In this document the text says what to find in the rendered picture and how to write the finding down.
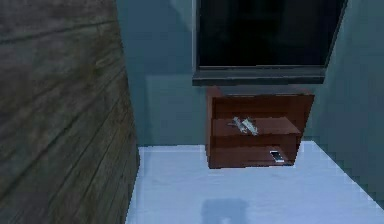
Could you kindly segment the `black and white phone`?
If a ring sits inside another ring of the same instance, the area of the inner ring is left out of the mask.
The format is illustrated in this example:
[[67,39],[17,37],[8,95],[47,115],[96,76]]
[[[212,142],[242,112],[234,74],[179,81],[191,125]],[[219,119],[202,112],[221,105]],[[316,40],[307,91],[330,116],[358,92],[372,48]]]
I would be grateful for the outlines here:
[[284,158],[281,156],[281,154],[278,151],[271,151],[270,154],[276,163],[284,163],[285,162]]

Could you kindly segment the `large brown wooden cupboard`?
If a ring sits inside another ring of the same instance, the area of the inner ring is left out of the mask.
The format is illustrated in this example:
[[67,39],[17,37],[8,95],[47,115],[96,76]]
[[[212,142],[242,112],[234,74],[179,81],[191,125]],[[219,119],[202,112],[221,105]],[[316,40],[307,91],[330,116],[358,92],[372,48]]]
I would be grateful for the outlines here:
[[117,0],[0,0],[0,224],[125,224],[137,170]]

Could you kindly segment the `black television set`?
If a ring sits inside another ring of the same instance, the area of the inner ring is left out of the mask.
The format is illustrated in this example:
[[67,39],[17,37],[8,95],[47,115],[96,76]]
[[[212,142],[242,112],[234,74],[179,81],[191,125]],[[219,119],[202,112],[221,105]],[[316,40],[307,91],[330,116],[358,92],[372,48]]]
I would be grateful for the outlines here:
[[349,0],[195,0],[195,86],[321,84]]

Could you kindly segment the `red-brown wooden shelf stand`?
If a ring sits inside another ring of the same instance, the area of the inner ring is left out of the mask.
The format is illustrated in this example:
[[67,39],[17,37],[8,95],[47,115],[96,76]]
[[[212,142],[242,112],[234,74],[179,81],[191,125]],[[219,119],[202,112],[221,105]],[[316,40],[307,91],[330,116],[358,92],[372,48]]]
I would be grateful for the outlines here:
[[[208,167],[292,166],[315,94],[294,85],[210,86],[207,97]],[[234,117],[250,118],[258,135],[229,126]],[[276,163],[278,151],[284,163]]]

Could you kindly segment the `silver keys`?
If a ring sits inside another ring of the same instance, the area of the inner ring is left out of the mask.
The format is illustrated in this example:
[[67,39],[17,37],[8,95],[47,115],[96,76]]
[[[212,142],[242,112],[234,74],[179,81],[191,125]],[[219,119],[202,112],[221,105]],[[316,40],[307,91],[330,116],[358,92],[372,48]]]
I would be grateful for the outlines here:
[[237,127],[241,133],[250,132],[253,136],[258,135],[258,128],[251,122],[250,118],[241,120],[239,117],[234,117],[229,126]]

